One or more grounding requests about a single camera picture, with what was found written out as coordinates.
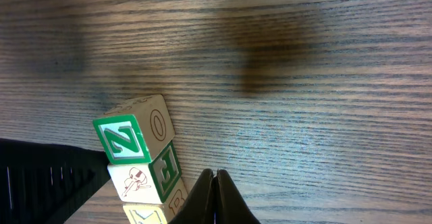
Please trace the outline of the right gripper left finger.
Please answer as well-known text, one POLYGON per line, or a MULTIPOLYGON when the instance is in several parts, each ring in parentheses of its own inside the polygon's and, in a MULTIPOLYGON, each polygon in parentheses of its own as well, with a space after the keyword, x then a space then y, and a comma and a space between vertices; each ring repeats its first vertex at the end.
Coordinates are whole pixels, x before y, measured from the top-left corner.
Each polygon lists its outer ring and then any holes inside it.
POLYGON ((169 224, 214 224, 213 171, 204 169, 169 224))

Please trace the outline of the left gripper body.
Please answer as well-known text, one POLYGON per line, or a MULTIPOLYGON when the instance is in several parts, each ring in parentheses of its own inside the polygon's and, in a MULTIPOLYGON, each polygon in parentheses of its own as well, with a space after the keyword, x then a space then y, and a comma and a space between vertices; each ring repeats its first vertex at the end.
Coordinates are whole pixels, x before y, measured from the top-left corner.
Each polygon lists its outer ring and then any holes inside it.
POLYGON ((1 222, 64 223, 109 180, 105 153, 1 140, 1 222))

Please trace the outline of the white picture block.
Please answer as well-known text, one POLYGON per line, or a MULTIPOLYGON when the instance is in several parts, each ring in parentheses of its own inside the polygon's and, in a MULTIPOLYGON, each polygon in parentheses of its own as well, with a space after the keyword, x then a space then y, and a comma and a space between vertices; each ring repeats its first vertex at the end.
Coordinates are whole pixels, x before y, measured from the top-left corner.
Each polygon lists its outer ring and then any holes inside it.
POLYGON ((173 142, 151 163, 109 164, 107 170, 122 201, 145 204, 163 204, 182 175, 173 142))

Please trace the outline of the green letter Z block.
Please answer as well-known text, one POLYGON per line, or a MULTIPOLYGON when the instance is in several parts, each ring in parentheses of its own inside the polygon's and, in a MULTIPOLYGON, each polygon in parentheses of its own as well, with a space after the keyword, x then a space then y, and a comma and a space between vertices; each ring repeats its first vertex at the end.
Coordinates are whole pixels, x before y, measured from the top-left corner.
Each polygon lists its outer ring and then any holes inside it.
POLYGON ((150 163, 175 136, 161 94, 128 99, 92 124, 113 165, 150 163))

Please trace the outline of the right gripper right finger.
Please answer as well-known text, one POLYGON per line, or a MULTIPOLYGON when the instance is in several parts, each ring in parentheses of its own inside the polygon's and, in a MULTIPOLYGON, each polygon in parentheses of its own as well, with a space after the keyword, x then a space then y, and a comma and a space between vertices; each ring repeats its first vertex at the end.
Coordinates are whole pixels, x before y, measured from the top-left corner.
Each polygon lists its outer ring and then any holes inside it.
POLYGON ((217 171, 215 200, 216 224, 260 224, 224 169, 217 171))

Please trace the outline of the yellow block cluster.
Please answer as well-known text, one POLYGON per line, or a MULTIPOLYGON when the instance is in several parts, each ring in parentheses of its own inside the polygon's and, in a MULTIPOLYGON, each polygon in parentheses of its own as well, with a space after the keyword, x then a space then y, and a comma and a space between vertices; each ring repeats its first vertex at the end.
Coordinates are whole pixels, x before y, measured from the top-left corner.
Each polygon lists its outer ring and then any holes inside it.
POLYGON ((188 197, 182 179, 179 179, 163 204, 126 203, 123 210, 131 224, 167 224, 181 210, 188 197))

